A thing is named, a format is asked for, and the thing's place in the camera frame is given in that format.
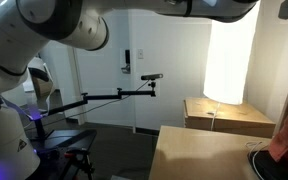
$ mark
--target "floor lamp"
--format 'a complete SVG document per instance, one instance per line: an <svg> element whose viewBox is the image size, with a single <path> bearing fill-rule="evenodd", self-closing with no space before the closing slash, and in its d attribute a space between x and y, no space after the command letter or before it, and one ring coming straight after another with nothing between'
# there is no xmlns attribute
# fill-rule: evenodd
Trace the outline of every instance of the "floor lamp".
<svg viewBox="0 0 288 180"><path fill-rule="evenodd" d="M235 23L212 21L204 82L204 95L218 102L216 110L209 112L213 115L212 131L220 103L243 103L259 6L257 3L249 14Z"/></svg>

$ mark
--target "wooden table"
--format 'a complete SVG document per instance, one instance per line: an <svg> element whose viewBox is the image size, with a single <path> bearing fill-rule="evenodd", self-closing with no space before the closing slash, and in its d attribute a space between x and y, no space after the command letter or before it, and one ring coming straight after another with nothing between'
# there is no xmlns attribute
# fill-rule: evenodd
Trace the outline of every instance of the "wooden table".
<svg viewBox="0 0 288 180"><path fill-rule="evenodd" d="M213 115L218 103L208 98L187 98L184 101L184 127L210 130ZM244 102L241 105L221 104L214 131L271 138L275 123L253 106Z"/></svg>
<svg viewBox="0 0 288 180"><path fill-rule="evenodd" d="M150 180L256 180L245 143L270 139L163 126Z"/></svg>

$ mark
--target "white door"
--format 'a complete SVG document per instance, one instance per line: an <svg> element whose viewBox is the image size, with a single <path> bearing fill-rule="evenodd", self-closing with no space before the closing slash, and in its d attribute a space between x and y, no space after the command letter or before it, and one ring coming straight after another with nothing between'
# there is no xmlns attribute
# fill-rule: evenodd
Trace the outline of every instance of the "white door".
<svg viewBox="0 0 288 180"><path fill-rule="evenodd" d="M143 83L143 74L164 74L156 98L135 98L136 128L183 127L184 99L203 96L211 21L131 10L130 29L133 87ZM139 49L144 57L134 53Z"/></svg>
<svg viewBox="0 0 288 180"><path fill-rule="evenodd" d="M104 15L109 27L108 44L98 51L75 49L81 89L89 95L116 95L117 88L130 90L130 74L123 74L125 50L129 49L128 11L115 10ZM114 100L89 101L85 110L101 106ZM88 112L86 122L133 126L134 111L131 98L114 102Z"/></svg>

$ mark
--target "floor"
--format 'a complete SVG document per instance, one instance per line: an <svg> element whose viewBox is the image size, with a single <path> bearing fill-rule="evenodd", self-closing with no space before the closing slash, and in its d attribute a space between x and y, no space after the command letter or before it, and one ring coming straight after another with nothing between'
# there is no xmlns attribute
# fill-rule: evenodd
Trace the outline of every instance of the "floor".
<svg viewBox="0 0 288 180"><path fill-rule="evenodd" d="M51 107L61 105L60 94L55 93L51 98ZM63 114L56 114L45 118L43 124L52 123L63 119ZM23 124L28 120L23 117ZM112 125L86 123L78 126L75 123L60 121L45 127L46 131L66 129L95 129L97 137L91 147L91 161L93 162L95 180L110 179L131 179L146 180L149 172L157 143L156 136L134 134L131 128ZM35 129L27 131L28 135L35 132ZM88 179L82 172L79 173L79 180Z"/></svg>

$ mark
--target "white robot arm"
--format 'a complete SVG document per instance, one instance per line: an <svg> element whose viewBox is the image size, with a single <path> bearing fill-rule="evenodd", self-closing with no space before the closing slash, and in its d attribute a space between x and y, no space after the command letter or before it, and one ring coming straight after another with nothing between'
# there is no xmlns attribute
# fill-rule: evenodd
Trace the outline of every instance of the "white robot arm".
<svg viewBox="0 0 288 180"><path fill-rule="evenodd" d="M109 39L101 16L113 9L145 9L179 17L234 22L257 0L4 0L0 4L0 93L20 85L27 65L49 40L97 50ZM0 99L0 179L25 179L39 159L15 110Z"/></svg>

